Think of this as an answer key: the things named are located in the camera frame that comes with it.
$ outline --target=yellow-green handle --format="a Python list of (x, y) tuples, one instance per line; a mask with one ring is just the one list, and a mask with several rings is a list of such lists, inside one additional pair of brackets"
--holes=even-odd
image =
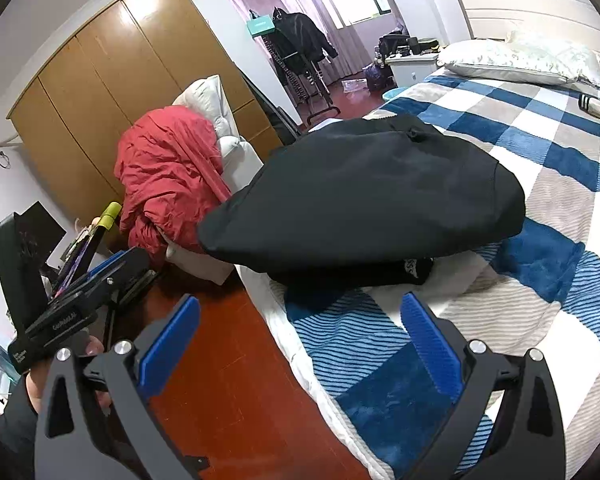
[(122, 206), (118, 202), (111, 202), (104, 210), (104, 213), (102, 213), (98, 225), (109, 231), (113, 227), (113, 222), (115, 222), (120, 211), (122, 211)]

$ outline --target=teal box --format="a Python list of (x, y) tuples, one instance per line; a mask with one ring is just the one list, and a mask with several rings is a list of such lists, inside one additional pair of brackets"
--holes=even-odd
[(276, 30), (276, 26), (273, 24), (270, 16), (260, 16), (255, 20), (249, 20), (247, 22), (247, 28), (249, 29), (252, 38), (257, 38)]

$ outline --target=striped fabric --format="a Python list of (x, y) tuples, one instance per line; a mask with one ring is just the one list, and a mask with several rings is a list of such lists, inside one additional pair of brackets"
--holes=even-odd
[[(468, 340), (512, 355), (541, 349), (560, 403), (567, 479), (600, 442), (600, 120), (580, 109), (581, 92), (600, 99), (581, 84), (467, 80), (442, 69), (367, 117), (417, 115), (520, 181), (522, 232), (440, 258), (415, 290)], [(371, 477), (407, 473), (451, 408), (400, 324), (413, 287), (323, 298), (288, 290), (282, 304), (268, 277), (240, 275), (294, 374)], [(479, 459), (501, 400), (492, 396), (459, 470)]]

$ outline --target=white headboard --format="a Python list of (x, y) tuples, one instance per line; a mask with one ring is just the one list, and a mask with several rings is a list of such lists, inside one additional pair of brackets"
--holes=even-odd
[(600, 55), (600, 15), (589, 0), (458, 0), (472, 38), (504, 40), (512, 24), (586, 44)]

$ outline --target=red floor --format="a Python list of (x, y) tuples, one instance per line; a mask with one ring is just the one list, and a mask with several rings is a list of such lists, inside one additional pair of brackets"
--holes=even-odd
[(201, 303), (200, 327), (151, 406), (181, 452), (208, 456), (203, 480), (368, 479), (293, 377), (237, 275), (218, 287), (171, 269), (116, 322), (115, 339), (133, 338), (184, 292)]
[[(364, 79), (364, 77), (365, 75), (361, 72), (346, 77), (345, 79)], [(358, 117), (363, 117), (384, 104), (384, 101), (382, 100), (382, 94), (384, 94), (390, 88), (392, 87), (385, 88), (384, 90), (378, 92), (370, 92), (369, 90), (365, 89), (345, 94), (342, 87), (342, 82), (336, 81), (335, 83), (329, 85), (329, 90), (331, 92), (333, 103), (340, 108), (341, 113), (338, 115), (335, 111), (325, 112), (319, 117), (313, 119), (312, 126), (315, 126), (321, 121), (329, 118), (355, 119)], [(313, 103), (315, 110), (320, 110), (326, 107), (324, 101), (317, 96), (314, 97)], [(301, 104), (298, 106), (298, 113), (300, 114), (302, 120), (306, 123), (306, 118), (310, 114), (309, 108), (305, 104)]]

